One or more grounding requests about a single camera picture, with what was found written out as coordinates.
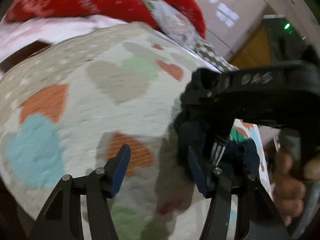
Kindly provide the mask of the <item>right hand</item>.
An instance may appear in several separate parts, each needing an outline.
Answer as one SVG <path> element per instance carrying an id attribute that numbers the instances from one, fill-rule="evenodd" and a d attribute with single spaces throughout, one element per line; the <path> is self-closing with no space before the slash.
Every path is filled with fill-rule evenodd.
<path id="1" fill-rule="evenodd" d="M 301 215 L 306 194 L 306 186 L 291 176 L 293 159 L 285 148 L 265 151 L 270 171 L 273 202 L 286 226 L 291 224 L 293 218 Z"/>

